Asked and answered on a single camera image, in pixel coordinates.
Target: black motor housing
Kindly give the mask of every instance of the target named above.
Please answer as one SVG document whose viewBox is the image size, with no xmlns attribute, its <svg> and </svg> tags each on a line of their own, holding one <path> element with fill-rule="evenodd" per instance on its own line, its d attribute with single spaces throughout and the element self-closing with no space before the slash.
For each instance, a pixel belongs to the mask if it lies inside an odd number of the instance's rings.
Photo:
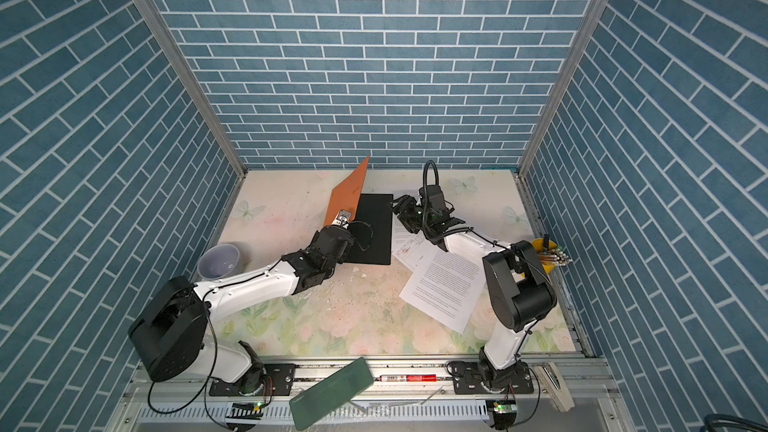
<svg viewBox="0 0 768 432">
<path fill-rule="evenodd" d="M 502 324 L 515 332 L 530 321 L 542 320 L 557 305 L 542 261 L 530 242 L 512 244 L 504 252 L 492 252 L 483 260 L 491 306 Z M 516 282 L 512 272 L 523 274 Z"/>
<path fill-rule="evenodd" d="M 174 277 L 163 285 L 132 323 L 128 336 L 150 379 L 176 377 L 197 359 L 208 319 L 194 285 Z"/>
</svg>

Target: gray bowl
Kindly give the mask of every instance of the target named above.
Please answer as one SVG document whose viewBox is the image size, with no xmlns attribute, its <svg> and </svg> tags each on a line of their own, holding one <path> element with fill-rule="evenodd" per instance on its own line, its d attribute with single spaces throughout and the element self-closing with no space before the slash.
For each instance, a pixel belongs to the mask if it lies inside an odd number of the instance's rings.
<svg viewBox="0 0 768 432">
<path fill-rule="evenodd" d="M 206 280 L 217 280 L 243 271 L 243 257 L 232 244 L 210 248 L 197 263 L 197 273 Z"/>
</svg>

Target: black cable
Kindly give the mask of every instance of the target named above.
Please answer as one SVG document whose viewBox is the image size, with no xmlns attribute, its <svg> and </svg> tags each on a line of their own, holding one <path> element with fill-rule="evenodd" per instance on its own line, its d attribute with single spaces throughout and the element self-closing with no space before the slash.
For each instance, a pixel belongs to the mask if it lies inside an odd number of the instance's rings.
<svg viewBox="0 0 768 432">
<path fill-rule="evenodd" d="M 262 409 L 264 409 L 267 406 L 269 406 L 270 404 L 272 404 L 272 399 L 275 397 L 275 393 L 272 390 L 272 387 L 274 387 L 274 381 L 272 380 L 272 377 L 270 377 L 269 375 L 266 375 L 266 374 L 264 374 L 264 391 L 266 391 L 266 380 L 267 379 L 270 380 L 270 399 L 264 405 L 261 406 Z"/>
<path fill-rule="evenodd" d="M 768 426 L 752 420 L 728 414 L 709 414 L 704 417 L 704 425 L 700 432 L 716 432 L 715 427 L 750 430 L 751 432 L 768 432 Z"/>
<path fill-rule="evenodd" d="M 423 189 L 424 196 L 422 197 L 422 232 L 424 233 L 424 238 L 426 238 L 430 242 L 434 242 L 434 241 L 446 238 L 449 235 L 459 234 L 461 232 L 471 232 L 473 230 L 472 227 L 459 227 L 459 228 L 454 228 L 452 230 L 447 230 L 442 234 L 435 235 L 432 232 L 432 229 L 427 226 L 427 210 L 429 209 L 429 194 L 427 193 L 427 176 L 429 175 L 429 167 L 431 167 L 432 171 L 434 172 L 435 185 L 436 186 L 440 185 L 440 177 L 437 173 L 437 164 L 435 164 L 435 161 L 433 160 L 428 160 L 427 163 L 424 164 L 424 169 L 422 169 L 422 182 L 424 185 L 424 189 Z"/>
<path fill-rule="evenodd" d="M 464 360 L 449 360 L 448 362 L 446 362 L 446 372 L 448 372 L 448 375 L 450 375 L 451 378 L 454 378 L 454 379 L 459 378 L 459 379 L 461 379 L 461 378 L 464 378 L 466 375 L 469 375 L 469 376 L 472 376 L 472 377 L 482 381 L 482 376 L 480 375 L 480 373 L 476 372 L 476 371 L 474 371 L 474 370 L 472 370 L 470 368 L 465 368 L 464 369 L 464 374 L 456 374 L 454 372 L 451 372 L 449 367 L 451 367 L 454 364 L 464 364 L 464 365 L 466 365 L 466 362 Z"/>
<path fill-rule="evenodd" d="M 523 425 L 526 422 L 528 422 L 530 419 L 533 418 L 533 416 L 536 414 L 536 410 L 538 410 L 538 404 L 542 400 L 542 385 L 538 382 L 538 377 L 536 377 L 536 374 L 534 374 L 533 370 L 529 367 L 528 372 L 533 376 L 534 379 L 536 379 L 536 388 L 538 389 L 538 395 L 536 396 L 536 406 L 533 407 L 533 412 L 531 412 L 531 415 L 527 416 L 524 421 L 522 422 L 516 422 L 512 426 L 517 427 L 519 425 Z"/>
<path fill-rule="evenodd" d="M 211 375 L 213 375 L 213 373 L 214 373 L 214 368 L 216 367 L 216 360 L 219 357 L 219 341 L 216 339 L 216 332 L 214 331 L 214 325 L 210 322 L 210 314 L 206 314 L 205 316 L 208 319 L 208 327 L 210 327 L 210 332 L 214 336 L 214 366 L 212 368 L 210 368 L 210 374 L 208 374 L 208 377 L 205 379 L 205 385 L 207 386 L 208 385 L 208 380 L 210 380 Z M 205 390 L 203 392 L 203 408 L 205 409 L 205 414 L 208 416 L 210 421 L 213 422 L 214 424 L 216 424 L 217 426 L 223 427 L 223 428 L 225 428 L 227 430 L 232 430 L 227 425 L 222 424 L 221 422 L 216 420 L 214 418 L 214 416 L 212 416 L 210 414 L 210 411 L 208 410 L 208 402 L 206 400 L 207 395 L 208 395 L 207 390 Z"/>
<path fill-rule="evenodd" d="M 502 247 L 502 248 L 506 248 L 507 250 L 511 250 L 509 247 L 505 247 L 504 245 L 499 244 L 497 241 L 492 241 L 492 240 L 490 240 L 488 238 L 483 237 L 482 235 L 476 233 L 474 230 L 471 230 L 470 232 L 475 234 L 475 235 L 477 235 L 478 237 L 480 237 L 481 239 L 486 241 L 488 244 L 493 245 L 494 247 L 495 246 L 499 246 L 499 247 Z M 552 282 L 549 280 L 549 276 L 547 276 L 547 273 L 546 272 L 540 272 L 535 265 L 533 265 L 530 262 L 528 262 L 527 260 L 525 260 L 525 257 L 521 257 L 519 255 L 515 255 L 515 257 L 516 258 L 520 258 L 520 260 L 522 260 L 523 262 L 528 264 L 528 270 L 530 270 L 531 273 L 536 272 L 537 274 L 539 274 L 539 275 L 541 275 L 543 277 L 544 283 L 547 285 L 547 290 L 549 290 L 550 295 L 552 296 L 552 298 L 554 298 L 554 304 L 552 304 L 552 308 L 554 308 L 554 306 L 558 304 L 558 296 L 554 292 L 554 288 L 552 287 Z"/>
<path fill-rule="evenodd" d="M 211 293 L 212 291 L 213 291 L 213 289 L 209 290 L 208 292 L 206 292 L 206 293 L 205 293 L 205 295 L 203 295 L 203 301 L 202 301 L 203 303 L 205 303 L 205 298 L 206 298 L 206 297 L 207 297 L 207 295 L 208 295 L 209 293 Z M 210 324 L 210 314 L 208 314 L 208 311 L 207 311 L 207 310 L 206 310 L 206 315 L 205 315 L 205 316 L 206 316 L 206 318 L 208 319 L 208 324 Z M 210 330 L 211 330 L 211 332 L 213 332 L 213 331 L 214 331 L 214 327 L 213 327 L 212 325 L 211 325 L 211 327 L 210 327 Z M 210 372 L 208 373 L 208 376 L 205 378 L 205 382 L 203 382 L 203 387 L 201 387 L 201 388 L 200 388 L 200 389 L 197 391 L 197 393 L 196 393 L 196 394 L 195 394 L 195 395 L 194 395 L 194 396 L 193 396 L 193 397 L 192 397 L 192 398 L 189 400 L 189 402 L 187 402 L 186 404 L 182 405 L 182 406 L 181 406 L 181 407 L 179 407 L 179 408 L 176 408 L 176 409 L 172 409 L 172 410 L 166 410 L 166 411 L 162 411 L 162 410 L 158 410 L 158 409 L 156 409 L 156 408 L 155 408 L 155 407 L 152 405 L 152 389 L 154 389 L 154 385 L 155 385 L 157 382 L 155 382 L 155 381 L 152 381 L 152 383 L 151 383 L 151 384 L 150 384 L 150 386 L 149 386 L 149 392 L 147 392 L 147 405 L 149 406 L 149 408 L 150 408 L 150 409 L 151 409 L 153 412 L 155 412 L 156 414 L 161 414 L 161 415 L 170 415 L 170 414 L 176 414 L 177 412 L 179 412 L 179 411 L 181 411 L 181 410 L 184 410 L 184 409 L 186 409 L 186 408 L 187 408 L 187 407 L 189 407 L 189 406 L 190 406 L 190 405 L 191 405 L 193 402 L 195 402 L 195 400 L 196 400 L 196 399 L 197 399 L 197 398 L 200 396 L 200 394 L 203 392 L 203 390 L 205 390 L 205 389 L 206 389 L 206 387 L 208 386 L 208 380 L 210 380 L 210 377 L 211 377 L 211 376 L 214 374 L 214 368 L 216 367 L 216 351 L 217 351 L 217 350 L 218 350 L 218 348 L 215 348 L 215 349 L 214 349 L 214 363 L 213 363 L 213 364 L 210 366 Z"/>
<path fill-rule="evenodd" d="M 529 327 L 529 328 L 528 328 L 528 331 L 527 331 L 527 332 L 525 332 L 525 334 L 526 334 L 526 335 L 533 335 L 533 332 L 532 332 L 532 330 L 533 330 L 533 328 L 534 328 L 534 327 L 536 327 L 536 324 L 538 324 L 538 319 L 536 319 L 536 322 L 533 322 L 533 325 L 532 325 L 531 327 Z M 524 342 L 525 342 L 525 338 L 523 338 L 523 340 L 521 340 L 521 341 L 520 341 L 520 343 L 518 344 L 518 350 L 515 350 L 515 351 L 514 351 L 514 355 L 513 355 L 513 357 L 520 357 L 520 350 L 522 350 L 522 349 L 523 349 L 523 343 L 524 343 Z"/>
<path fill-rule="evenodd" d="M 272 264 L 272 265 L 271 265 L 271 266 L 270 266 L 270 267 L 269 267 L 267 270 L 265 270 L 265 271 L 264 271 L 264 274 L 265 274 L 265 273 L 267 273 L 267 272 L 269 272 L 269 271 L 271 271 L 271 270 L 272 270 L 272 269 L 273 269 L 275 266 L 277 266 L 277 264 L 279 264 L 279 263 L 280 263 L 280 261 L 277 261 L 277 262 L 275 262 L 274 264 Z M 233 284 L 225 284 L 225 285 L 222 285 L 221 287 L 217 287 L 217 288 L 218 288 L 219 290 L 221 290 L 222 288 L 231 287 L 231 286 L 233 286 L 233 285 L 240 285 L 240 284 L 245 284 L 246 282 L 248 282 L 248 281 L 251 281 L 251 280 L 254 280 L 255 278 L 261 277 L 261 276 L 262 276 L 262 275 L 264 275 L 264 274 L 258 274 L 258 275 L 255 275 L 255 276 L 253 276 L 253 277 L 249 277 L 249 278 L 245 279 L 244 281 L 236 282 L 236 283 L 233 283 Z M 208 294 L 210 294 L 211 292 L 213 292 L 213 291 L 214 291 L 214 290 L 216 290 L 217 288 L 212 288 L 212 289 L 210 289 L 208 292 L 206 292 L 206 293 L 203 295 L 203 298 L 201 299 L 201 301 L 202 301 L 202 303 L 204 304 L 204 307 L 205 307 L 205 299 L 206 299 L 206 297 L 208 296 Z M 209 381 L 209 380 L 210 380 L 210 379 L 213 377 L 213 375 L 214 375 L 214 369 L 216 368 L 216 360 L 218 359 L 219 343 L 218 343 L 218 341 L 216 340 L 216 332 L 214 332 L 214 326 L 213 326 L 213 324 L 210 322 L 210 313 L 208 312 L 208 309 L 207 309 L 207 308 L 205 309 L 205 316 L 206 316 L 206 319 L 207 319 L 207 321 L 208 321 L 208 325 L 210 326 L 210 332 L 211 332 L 211 334 L 214 336 L 214 363 L 213 363 L 213 364 L 210 366 L 210 372 L 208 373 L 207 377 L 205 378 L 205 382 L 203 382 L 203 387 L 201 387 L 201 388 L 200 388 L 200 389 L 197 391 L 197 393 L 196 393 L 196 394 L 195 394 L 195 395 L 194 395 L 194 396 L 193 396 L 193 397 L 192 397 L 192 398 L 191 398 L 191 399 L 190 399 L 190 400 L 189 400 L 189 401 L 188 401 L 186 404 L 182 405 L 181 407 L 179 407 L 179 408 L 175 408 L 175 409 L 172 409 L 172 410 L 166 410 L 166 411 L 162 411 L 162 410 L 159 410 L 159 409 L 155 408 L 155 407 L 152 405 L 152 389 L 154 389 L 154 385 L 157 383 L 157 382 L 154 382 L 154 381 L 153 381 L 153 382 L 150 384 L 150 386 L 149 386 L 149 391 L 147 392 L 147 405 L 149 406 L 150 410 L 152 410 L 152 411 L 153 411 L 153 412 L 155 412 L 156 414 L 161 414 L 161 415 L 170 415 L 170 414 L 176 414 L 177 412 L 180 412 L 180 411 L 182 411 L 182 410 L 184 410 L 184 409 L 188 408 L 190 405 L 192 405 L 192 403 L 193 403 L 193 402 L 195 402 L 195 400 L 196 400 L 196 399 L 197 399 L 197 398 L 200 396 L 200 394 L 202 394 L 202 393 L 203 393 L 203 391 L 204 391 L 204 390 L 206 390 L 206 388 L 207 388 L 207 386 L 208 386 L 208 381 Z M 206 411 L 206 414 L 208 414 L 208 418 L 210 418 L 211 420 L 213 420 L 213 421 L 216 423 L 216 425 L 219 425 L 219 426 L 221 426 L 221 427 L 224 427 L 224 426 L 222 426 L 221 424 L 219 424 L 218 422 L 216 422 L 216 420 L 214 420 L 214 418 L 212 418 L 212 417 L 210 416 L 210 414 L 209 414 L 209 412 L 208 412 L 208 407 L 207 407 L 207 405 L 206 405 L 206 396 L 205 396 L 205 394 L 203 395 L 203 405 L 205 406 L 205 411 Z"/>
<path fill-rule="evenodd" d="M 366 247 L 366 248 L 362 248 L 362 245 L 360 245 L 360 241 L 357 240 L 357 238 L 355 238 L 356 239 L 355 242 L 357 242 L 357 246 L 360 248 L 360 250 L 365 252 L 366 250 L 368 250 L 371 247 L 371 244 L 373 244 L 373 227 L 371 227 L 371 225 L 368 222 L 364 222 L 362 220 L 353 220 L 353 221 L 351 221 L 348 224 L 348 226 L 350 226 L 352 224 L 363 224 L 364 226 L 368 226 L 368 230 L 371 231 L 371 241 L 370 241 L 368 247 Z"/>
</svg>

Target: paper sheet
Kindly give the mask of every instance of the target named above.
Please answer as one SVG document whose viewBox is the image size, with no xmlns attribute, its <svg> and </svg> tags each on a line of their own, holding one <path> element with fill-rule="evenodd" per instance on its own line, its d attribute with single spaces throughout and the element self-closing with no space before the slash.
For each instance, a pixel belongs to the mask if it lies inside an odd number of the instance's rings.
<svg viewBox="0 0 768 432">
<path fill-rule="evenodd" d="M 400 298 L 463 333 L 485 283 L 480 267 L 444 252 L 421 234 L 412 235 L 395 256 L 413 271 Z"/>
<path fill-rule="evenodd" d="M 416 190 L 393 190 L 392 195 L 395 198 L 408 195 L 415 197 L 416 200 L 418 200 L 418 191 Z M 395 214 L 392 214 L 392 252 L 394 253 L 413 237 L 415 237 L 415 235 L 408 232 L 406 228 L 403 227 L 402 223 L 400 223 L 398 217 Z"/>
</svg>

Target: metal frame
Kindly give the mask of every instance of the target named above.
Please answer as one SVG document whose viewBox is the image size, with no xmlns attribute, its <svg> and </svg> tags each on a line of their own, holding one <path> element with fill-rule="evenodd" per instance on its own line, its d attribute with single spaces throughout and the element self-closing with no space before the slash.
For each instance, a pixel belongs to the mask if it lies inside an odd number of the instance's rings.
<svg viewBox="0 0 768 432">
<path fill-rule="evenodd" d="M 544 221 L 542 220 L 541 214 L 538 213 L 536 203 L 533 201 L 531 189 L 528 187 L 528 181 L 525 177 L 515 175 L 514 182 L 518 186 L 520 199 L 525 208 L 525 215 L 528 216 L 528 222 L 531 224 L 534 236 L 543 237 L 546 233 L 546 228 L 544 227 Z M 581 323 L 581 319 L 578 316 L 576 304 L 565 283 L 562 271 L 559 268 L 555 268 L 550 272 L 549 276 L 554 279 L 552 285 L 558 296 L 558 304 L 560 305 L 560 310 L 563 312 L 565 323 L 574 328 L 578 343 L 581 345 L 581 351 L 584 352 L 584 355 L 587 357 L 594 357 L 594 347 L 589 341 L 589 336 L 587 335 L 586 329 L 584 329 L 584 324 Z"/>
<path fill-rule="evenodd" d="M 608 432 L 634 432 L 632 418 L 622 398 L 599 398 L 600 412 Z"/>
<path fill-rule="evenodd" d="M 592 33 L 598 27 L 598 22 L 600 21 L 600 17 L 603 15 L 607 4 L 608 0 L 590 0 L 579 30 L 576 33 L 576 37 L 574 37 L 571 48 L 568 49 L 568 54 L 563 61 L 563 68 L 558 75 L 558 80 L 552 86 L 549 98 L 547 98 L 547 102 L 542 108 L 542 114 L 536 121 L 531 139 L 528 141 L 528 147 L 525 148 L 523 157 L 520 158 L 518 173 L 521 176 L 525 176 L 531 168 L 533 159 L 538 152 L 538 148 L 542 146 L 544 135 L 547 133 L 549 125 L 554 119 L 554 115 L 558 113 L 558 107 L 560 107 L 560 104 L 563 101 L 565 91 L 571 83 L 571 79 L 576 72 L 576 67 L 581 61 L 581 57 L 587 49 L 587 45 L 589 45 Z"/>
<path fill-rule="evenodd" d="M 224 205 L 224 210 L 221 212 L 221 217 L 219 217 L 219 221 L 216 224 L 216 228 L 214 229 L 214 233 L 210 235 L 210 239 L 208 239 L 208 245 L 206 245 L 206 250 L 216 245 L 216 243 L 219 241 L 219 238 L 221 237 L 221 233 L 224 231 L 224 226 L 226 225 L 226 221 L 229 219 L 230 214 L 232 213 L 232 209 L 235 207 L 235 203 L 237 202 L 237 197 L 240 195 L 240 190 L 243 188 L 243 184 L 245 183 L 245 177 L 238 177 L 237 183 L 235 184 L 235 188 L 232 189 L 232 193 L 230 194 L 229 198 L 226 200 L 226 204 Z"/>
<path fill-rule="evenodd" d="M 197 81 L 197 77 L 195 77 L 192 69 L 189 67 L 173 34 L 170 33 L 168 24 L 165 23 L 165 19 L 163 19 L 163 16 L 158 9 L 158 5 L 154 0 L 132 1 L 144 18 L 144 22 L 147 23 L 152 35 L 160 45 L 168 62 L 176 71 L 182 85 L 184 85 L 187 93 L 190 94 L 190 98 L 197 106 L 197 111 L 203 117 L 203 120 L 205 120 L 205 123 L 214 135 L 216 142 L 218 142 L 219 147 L 224 151 L 227 160 L 230 161 L 230 164 L 235 169 L 237 176 L 239 178 L 245 177 L 246 167 L 243 164 L 243 161 L 241 161 L 240 157 L 237 155 L 230 138 L 227 136 L 218 117 L 216 117 L 214 108 L 211 106 L 203 88 Z"/>
<path fill-rule="evenodd" d="M 354 358 L 268 358 L 269 362 L 289 361 L 297 365 L 296 376 L 293 382 L 291 396 L 275 397 L 277 403 L 285 403 L 298 395 L 302 389 L 311 387 L 315 382 L 328 377 L 341 369 Z M 382 374 L 436 374 L 437 382 L 429 383 L 381 383 L 377 382 L 369 389 L 360 393 L 354 400 L 387 402 L 389 401 L 414 401 L 421 403 L 429 399 L 430 403 L 440 405 L 439 401 L 445 400 L 477 400 L 500 398 L 500 394 L 475 394 L 457 396 L 453 393 L 453 387 L 444 367 L 448 360 L 477 360 L 476 355 L 446 355 L 446 356 L 374 356 L 367 358 L 371 373 L 374 377 Z M 607 408 L 612 404 L 620 404 L 619 389 L 608 364 L 603 358 L 585 358 L 580 354 L 524 354 L 523 360 L 529 365 L 554 362 L 565 379 L 574 398 L 596 398 L 605 400 L 605 406 L 600 403 L 604 414 L 612 413 L 620 417 L 616 412 L 618 408 Z M 203 379 L 184 378 L 179 375 L 174 379 L 156 384 L 153 391 L 153 403 L 156 407 L 170 406 L 171 404 L 185 403 L 202 385 Z M 146 370 L 139 367 L 137 373 L 126 389 L 123 398 L 106 430 L 110 432 L 130 432 L 138 422 L 138 417 L 146 407 L 146 396 L 149 389 L 149 377 Z M 536 398 L 539 386 L 534 382 L 534 390 L 531 394 L 517 394 L 518 398 Z M 543 400 L 550 400 L 546 389 L 542 388 Z M 232 401 L 232 398 L 208 398 L 209 407 L 221 406 L 224 402 Z"/>
</svg>

